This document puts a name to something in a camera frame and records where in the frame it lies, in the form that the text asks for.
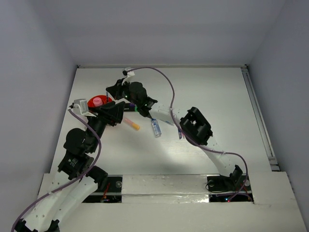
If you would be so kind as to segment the pink patterned tube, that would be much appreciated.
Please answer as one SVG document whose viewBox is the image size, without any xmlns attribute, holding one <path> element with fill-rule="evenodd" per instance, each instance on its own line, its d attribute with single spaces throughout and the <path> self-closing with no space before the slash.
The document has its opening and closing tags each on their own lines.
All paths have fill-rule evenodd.
<svg viewBox="0 0 309 232">
<path fill-rule="evenodd" d="M 93 99 L 93 105 L 94 105 L 95 107 L 99 107 L 99 106 L 103 105 L 102 99 L 101 99 L 100 97 L 94 98 L 94 99 Z"/>
</svg>

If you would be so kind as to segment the clear spray bottle blue cap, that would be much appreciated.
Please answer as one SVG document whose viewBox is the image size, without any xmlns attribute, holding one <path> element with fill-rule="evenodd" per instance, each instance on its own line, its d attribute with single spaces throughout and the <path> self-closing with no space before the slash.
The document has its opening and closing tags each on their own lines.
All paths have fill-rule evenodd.
<svg viewBox="0 0 309 232">
<path fill-rule="evenodd" d="M 155 137 L 160 137 L 162 135 L 162 132 L 161 132 L 161 129 L 160 129 L 160 126 L 159 126 L 157 120 L 152 119 L 151 125 L 152 125 L 152 128 L 153 128 Z"/>
</svg>

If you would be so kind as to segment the clear blue gel pen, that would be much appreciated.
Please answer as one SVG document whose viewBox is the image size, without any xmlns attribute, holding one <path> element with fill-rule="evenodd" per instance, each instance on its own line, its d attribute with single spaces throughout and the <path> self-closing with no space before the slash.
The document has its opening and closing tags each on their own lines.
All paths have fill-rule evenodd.
<svg viewBox="0 0 309 232">
<path fill-rule="evenodd" d="M 164 122 L 164 123 L 166 123 L 166 124 L 168 124 L 170 126 L 174 126 L 174 123 L 171 123 L 169 121 L 166 121 L 166 120 L 163 120 L 163 119 L 160 119 L 160 121 L 162 121 L 162 122 Z"/>
</svg>

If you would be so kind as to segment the blue ballpoint pen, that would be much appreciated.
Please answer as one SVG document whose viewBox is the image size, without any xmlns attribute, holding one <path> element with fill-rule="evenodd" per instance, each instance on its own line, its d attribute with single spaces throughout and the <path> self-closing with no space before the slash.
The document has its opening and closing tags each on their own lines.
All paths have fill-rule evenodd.
<svg viewBox="0 0 309 232">
<path fill-rule="evenodd" d="M 178 129 L 178 136 L 179 136 L 179 139 L 182 139 L 182 132 Z"/>
</svg>

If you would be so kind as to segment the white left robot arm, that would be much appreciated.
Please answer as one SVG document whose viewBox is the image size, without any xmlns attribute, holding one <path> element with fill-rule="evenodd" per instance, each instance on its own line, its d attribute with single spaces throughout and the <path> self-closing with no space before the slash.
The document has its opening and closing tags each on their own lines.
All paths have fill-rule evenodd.
<svg viewBox="0 0 309 232">
<path fill-rule="evenodd" d="M 96 166 L 101 152 L 101 137 L 107 125 L 121 123 L 125 102 L 114 101 L 88 107 L 78 99 L 68 112 L 86 126 L 66 135 L 66 153 L 47 192 L 28 206 L 12 226 L 13 232 L 58 232 L 72 212 L 93 192 L 106 188 L 108 174 Z"/>
</svg>

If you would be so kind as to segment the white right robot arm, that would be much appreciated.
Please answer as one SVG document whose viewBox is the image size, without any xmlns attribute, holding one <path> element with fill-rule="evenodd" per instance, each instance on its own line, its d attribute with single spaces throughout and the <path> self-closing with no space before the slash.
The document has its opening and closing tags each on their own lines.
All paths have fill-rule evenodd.
<svg viewBox="0 0 309 232">
<path fill-rule="evenodd" d="M 196 107 L 188 110 L 174 109 L 172 105 L 164 106 L 147 95 L 140 82 L 119 79 L 106 91 L 115 99 L 125 99 L 137 107 L 137 112 L 146 118 L 157 119 L 171 125 L 184 134 L 186 140 L 199 147 L 212 161 L 219 172 L 219 183 L 225 191 L 235 191 L 243 185 L 243 170 L 229 158 L 216 142 L 210 123 Z"/>
</svg>

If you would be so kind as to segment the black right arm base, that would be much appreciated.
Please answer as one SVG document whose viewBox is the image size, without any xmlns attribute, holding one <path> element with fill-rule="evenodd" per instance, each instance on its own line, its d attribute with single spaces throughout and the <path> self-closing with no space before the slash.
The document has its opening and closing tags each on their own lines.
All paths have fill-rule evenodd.
<svg viewBox="0 0 309 232">
<path fill-rule="evenodd" d="M 246 175 L 235 185 L 228 183 L 227 177 L 208 176 L 205 189 L 209 193 L 210 203 L 253 202 L 250 180 Z"/>
</svg>

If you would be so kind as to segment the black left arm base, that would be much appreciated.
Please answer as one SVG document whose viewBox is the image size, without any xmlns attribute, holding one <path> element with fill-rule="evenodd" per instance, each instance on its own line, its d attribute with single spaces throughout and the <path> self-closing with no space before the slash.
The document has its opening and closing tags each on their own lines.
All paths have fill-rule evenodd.
<svg viewBox="0 0 309 232">
<path fill-rule="evenodd" d="M 107 185 L 103 190 L 96 190 L 86 197 L 83 203 L 121 203 L 122 175 L 108 176 Z"/>
</svg>

